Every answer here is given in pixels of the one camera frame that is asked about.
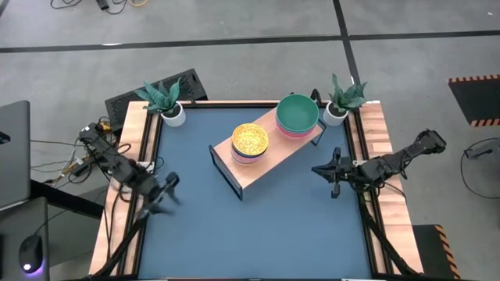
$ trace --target orange and black striped tape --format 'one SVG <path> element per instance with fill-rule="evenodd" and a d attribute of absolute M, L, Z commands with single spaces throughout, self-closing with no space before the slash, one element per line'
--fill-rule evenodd
<path fill-rule="evenodd" d="M 448 83 L 491 80 L 491 79 L 500 79 L 500 74 L 450 78 L 448 79 Z"/>
<path fill-rule="evenodd" d="M 456 82 L 469 82 L 469 81 L 482 81 L 482 80 L 500 80 L 500 74 L 495 75 L 484 75 L 484 76 L 469 76 L 469 77 L 458 77 L 458 78 L 450 78 L 448 83 L 456 83 Z M 479 126 L 497 126 L 500 125 L 500 119 L 481 119 L 481 120 L 473 120 L 470 122 L 471 126 L 479 127 Z"/>
<path fill-rule="evenodd" d="M 450 249 L 450 244 L 448 242 L 448 238 L 446 238 L 445 229 L 443 229 L 440 225 L 434 226 L 436 230 L 439 232 L 439 238 L 443 243 L 443 248 L 445 249 L 446 258 L 448 259 L 448 263 L 450 264 L 450 269 L 453 272 L 453 278 L 460 279 L 459 269 L 456 267 L 455 259 L 453 258 L 452 250 Z"/>

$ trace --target succulent plant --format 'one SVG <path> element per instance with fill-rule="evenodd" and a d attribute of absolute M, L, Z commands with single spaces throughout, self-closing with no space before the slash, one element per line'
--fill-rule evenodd
<path fill-rule="evenodd" d="M 163 81 L 159 81 L 158 90 L 155 89 L 150 83 L 144 82 L 144 87 L 146 91 L 134 90 L 140 98 L 145 101 L 149 101 L 149 105 L 145 108 L 150 112 L 157 113 L 172 113 L 176 106 L 176 101 L 179 98 L 180 93 L 180 77 L 179 80 L 170 87 L 170 93 L 166 90 L 163 85 Z"/>
<path fill-rule="evenodd" d="M 356 109 L 366 102 L 365 95 L 363 93 L 366 82 L 361 85 L 352 85 L 346 91 L 343 91 L 338 86 L 337 76 L 335 74 L 332 74 L 331 80 L 334 83 L 334 94 L 329 94 L 330 99 L 334 104 L 334 107 L 340 113 Z"/>

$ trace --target white flower pot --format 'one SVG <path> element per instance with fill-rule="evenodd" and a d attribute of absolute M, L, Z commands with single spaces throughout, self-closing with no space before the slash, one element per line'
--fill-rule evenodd
<path fill-rule="evenodd" d="M 184 111 L 184 108 L 182 107 L 182 104 L 176 101 L 177 106 L 180 106 L 180 112 L 174 117 L 167 117 L 162 113 L 162 118 L 165 120 L 166 125 L 171 126 L 171 127 L 176 127 L 184 124 L 186 121 L 186 112 Z"/>
<path fill-rule="evenodd" d="M 335 115 L 330 113 L 330 111 L 328 110 L 330 105 L 331 105 L 331 101 L 328 102 L 328 105 L 325 108 L 325 111 L 323 112 L 323 121 L 330 126 L 338 126 L 338 125 L 342 124 L 342 122 L 344 122 L 344 119 L 347 116 L 348 111 L 346 111 L 343 116 L 338 117 L 338 116 L 335 116 Z"/>

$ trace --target blue table surface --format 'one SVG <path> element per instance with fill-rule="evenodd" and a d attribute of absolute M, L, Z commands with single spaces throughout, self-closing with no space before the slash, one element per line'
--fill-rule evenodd
<path fill-rule="evenodd" d="M 269 108 L 186 109 L 183 126 L 163 126 L 160 182 L 179 174 L 177 196 L 162 206 L 176 215 L 149 218 L 140 278 L 358 278 L 370 268 L 355 192 L 311 171 L 340 147 L 343 126 L 328 127 L 317 147 L 307 144 L 244 190 L 239 201 L 212 163 L 208 146 L 228 138 Z"/>

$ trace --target gray floor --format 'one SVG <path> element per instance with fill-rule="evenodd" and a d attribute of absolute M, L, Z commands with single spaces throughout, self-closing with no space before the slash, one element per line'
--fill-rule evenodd
<path fill-rule="evenodd" d="M 500 29 L 498 1 L 341 4 L 350 34 Z M 10 0 L 0 17 L 0 48 L 310 34 L 340 34 L 331 1 L 151 0 L 143 8 L 128 5 L 123 14 L 110 16 L 90 0 L 64 10 L 50 9 L 48 1 Z M 478 198 L 464 188 L 459 159 L 469 144 L 499 136 L 500 131 L 470 128 L 447 79 L 500 73 L 500 37 L 356 41 L 352 48 L 359 75 L 369 82 L 367 97 L 384 106 L 394 149 L 406 146 L 427 127 L 448 142 L 445 153 L 417 159 L 408 169 L 403 186 L 412 223 L 446 228 L 463 278 L 497 280 L 500 202 Z M 0 104 L 30 100 L 32 138 L 73 142 L 82 126 L 106 115 L 105 99 L 139 87 L 142 80 L 156 81 L 190 68 L 196 68 L 211 99 L 276 99 L 291 91 L 306 94 L 314 87 L 325 95 L 332 72 L 344 85 L 351 80 L 340 41 L 7 53 L 0 54 Z M 33 144 L 32 165 L 64 160 L 70 151 Z M 500 176 L 494 170 L 498 162 L 491 157 L 466 162 L 466 178 L 481 193 L 500 196 Z M 54 175 L 34 173 L 33 178 Z M 103 185 L 104 177 L 94 173 L 86 183 L 64 188 L 93 199 L 96 187 Z M 73 235 L 62 235 L 69 227 Z M 52 279 L 84 275 L 98 222 L 67 214 L 54 219 L 50 228 Z"/>

